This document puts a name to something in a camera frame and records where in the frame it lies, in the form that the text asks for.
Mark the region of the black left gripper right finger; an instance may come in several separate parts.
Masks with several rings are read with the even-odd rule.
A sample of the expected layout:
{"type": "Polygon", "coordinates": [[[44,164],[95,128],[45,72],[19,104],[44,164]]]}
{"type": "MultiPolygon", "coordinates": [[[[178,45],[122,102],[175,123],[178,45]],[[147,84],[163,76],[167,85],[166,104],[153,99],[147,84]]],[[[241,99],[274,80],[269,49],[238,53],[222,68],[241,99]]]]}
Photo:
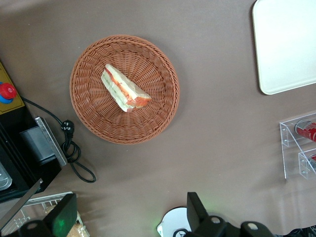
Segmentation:
{"type": "Polygon", "coordinates": [[[187,219],[191,231],[194,232],[200,224],[209,217],[203,203],[196,192],[187,193],[187,219]]]}

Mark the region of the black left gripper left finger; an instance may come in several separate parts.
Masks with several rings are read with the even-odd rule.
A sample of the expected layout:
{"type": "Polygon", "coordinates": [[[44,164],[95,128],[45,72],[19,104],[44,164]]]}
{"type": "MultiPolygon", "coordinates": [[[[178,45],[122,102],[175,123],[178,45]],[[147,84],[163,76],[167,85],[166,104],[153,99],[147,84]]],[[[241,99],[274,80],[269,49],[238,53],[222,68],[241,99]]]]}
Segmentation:
{"type": "Polygon", "coordinates": [[[47,214],[44,222],[54,237],[66,237],[77,219],[77,197],[65,195],[47,214]]]}

